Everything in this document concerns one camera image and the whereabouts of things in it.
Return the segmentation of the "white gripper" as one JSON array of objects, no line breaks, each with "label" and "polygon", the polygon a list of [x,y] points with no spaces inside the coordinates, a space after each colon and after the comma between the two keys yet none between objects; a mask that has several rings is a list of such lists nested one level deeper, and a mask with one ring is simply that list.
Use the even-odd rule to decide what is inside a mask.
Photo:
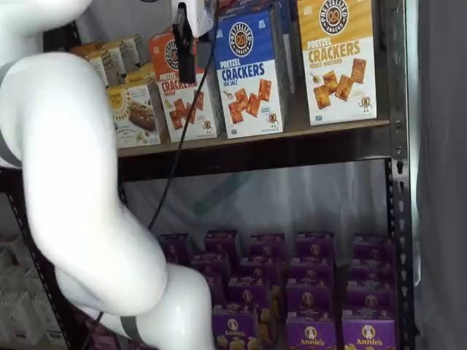
[{"label": "white gripper", "polygon": [[172,31],[177,47],[181,83],[196,82],[194,41],[212,30],[216,1],[181,0],[172,3]]}]

